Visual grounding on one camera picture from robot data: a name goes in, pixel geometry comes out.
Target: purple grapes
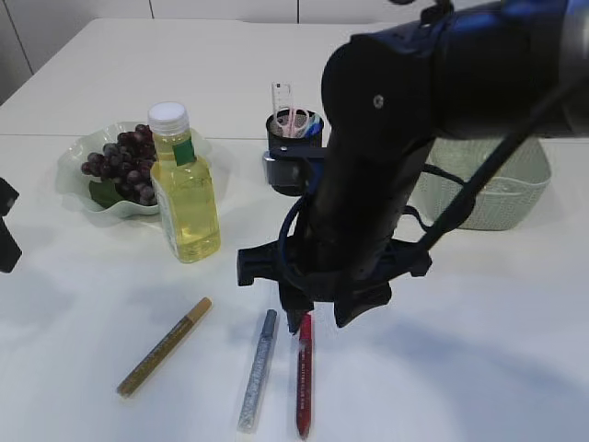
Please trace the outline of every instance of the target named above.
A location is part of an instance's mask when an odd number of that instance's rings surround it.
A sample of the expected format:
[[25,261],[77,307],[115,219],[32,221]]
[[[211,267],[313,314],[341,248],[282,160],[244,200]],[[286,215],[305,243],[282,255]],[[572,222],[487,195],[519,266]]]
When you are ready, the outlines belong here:
[[92,165],[89,162],[84,163],[81,169],[84,175],[92,175]]
[[153,134],[149,126],[137,124],[134,132],[117,135],[117,143],[106,143],[102,154],[92,152],[82,164],[84,175],[111,181],[126,200],[141,205],[157,204],[151,182],[156,159]]

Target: plastic basket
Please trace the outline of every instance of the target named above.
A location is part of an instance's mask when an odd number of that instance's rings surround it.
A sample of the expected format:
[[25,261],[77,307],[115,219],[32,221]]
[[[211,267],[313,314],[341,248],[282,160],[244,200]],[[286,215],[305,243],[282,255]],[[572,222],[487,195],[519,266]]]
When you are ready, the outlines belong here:
[[[438,140],[428,163],[468,180],[499,143],[499,140]],[[508,230],[515,227],[537,203],[550,177],[550,164],[542,145],[535,138],[528,139],[479,194],[473,213],[460,228]],[[422,173],[413,199],[428,218],[435,220],[460,189],[450,180]]]

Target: black object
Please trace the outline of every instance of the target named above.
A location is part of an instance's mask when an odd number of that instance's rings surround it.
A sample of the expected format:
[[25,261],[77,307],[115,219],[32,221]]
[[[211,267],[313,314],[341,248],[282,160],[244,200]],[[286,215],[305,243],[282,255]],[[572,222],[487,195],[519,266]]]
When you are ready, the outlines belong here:
[[[459,12],[440,1],[420,22],[353,36],[323,74],[332,126],[325,164],[300,159],[306,193],[278,241],[239,252],[239,284],[278,281],[296,332],[316,301],[333,302],[344,326],[388,302],[389,280],[425,275],[428,251],[466,219],[529,135],[589,133],[589,66],[579,62],[589,56],[588,18],[589,0],[507,0]],[[391,239],[400,217],[414,215],[406,204],[436,137],[505,134],[420,241]]]
[[[308,111],[309,113],[309,118],[313,118],[315,116],[315,113],[311,110]],[[300,118],[304,118],[305,113],[302,110],[297,110],[296,112],[297,116],[299,116]],[[276,116],[278,118],[284,117],[288,115],[288,110],[280,110]],[[281,146],[286,146],[286,147],[321,147],[322,146],[322,136],[323,136],[323,128],[325,127],[325,122],[323,121],[322,118],[320,118],[320,125],[321,125],[321,129],[319,130],[318,133],[312,135],[312,136],[308,136],[306,138],[288,138],[285,136],[281,136],[276,134],[276,131],[273,130],[274,127],[274,116],[271,115],[270,117],[268,117],[268,120],[266,120],[266,132],[268,133],[268,148],[272,149],[274,147],[281,147]]]
[[[311,110],[309,110],[308,113],[310,119],[315,116],[315,113]],[[277,113],[277,117],[281,118],[287,114],[288,110],[281,110]],[[298,110],[297,115],[297,118],[299,119],[305,118],[305,113],[302,110]],[[280,131],[280,128],[274,122],[274,116],[271,115],[268,120],[266,120],[269,153],[271,151],[281,149],[282,151],[289,152],[296,151],[299,153],[298,156],[301,157],[302,152],[304,151],[300,149],[314,148],[317,150],[322,150],[321,147],[323,142],[323,129],[325,127],[325,122],[320,116],[319,125],[319,132],[313,134],[312,136],[306,138],[288,138],[277,134],[277,132]],[[305,178],[300,173],[298,165],[292,161],[274,161],[272,155],[266,155],[264,156],[264,168],[266,171],[266,178],[268,183],[278,193],[287,196],[301,195],[301,189],[306,187]]]
[[18,192],[0,178],[0,272],[3,273],[12,272],[22,255],[22,251],[10,235],[3,219],[8,215],[17,198]]

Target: red marker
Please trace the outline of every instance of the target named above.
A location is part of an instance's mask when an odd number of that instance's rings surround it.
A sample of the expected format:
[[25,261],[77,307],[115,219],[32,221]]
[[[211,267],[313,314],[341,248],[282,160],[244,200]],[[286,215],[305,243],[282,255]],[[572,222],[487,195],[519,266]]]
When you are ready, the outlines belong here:
[[313,374],[313,328],[311,315],[303,317],[299,332],[298,378],[296,380],[296,427],[303,439],[311,428],[311,378]]

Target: gold marker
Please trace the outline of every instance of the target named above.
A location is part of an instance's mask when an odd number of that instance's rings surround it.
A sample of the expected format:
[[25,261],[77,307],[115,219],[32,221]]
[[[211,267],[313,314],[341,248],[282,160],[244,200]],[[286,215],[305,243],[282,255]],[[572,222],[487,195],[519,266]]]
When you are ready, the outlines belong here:
[[117,387],[117,392],[123,397],[130,397],[135,390],[147,379],[156,367],[164,360],[198,320],[211,308],[211,299],[204,297],[201,301],[164,336],[156,347],[149,352],[143,361]]

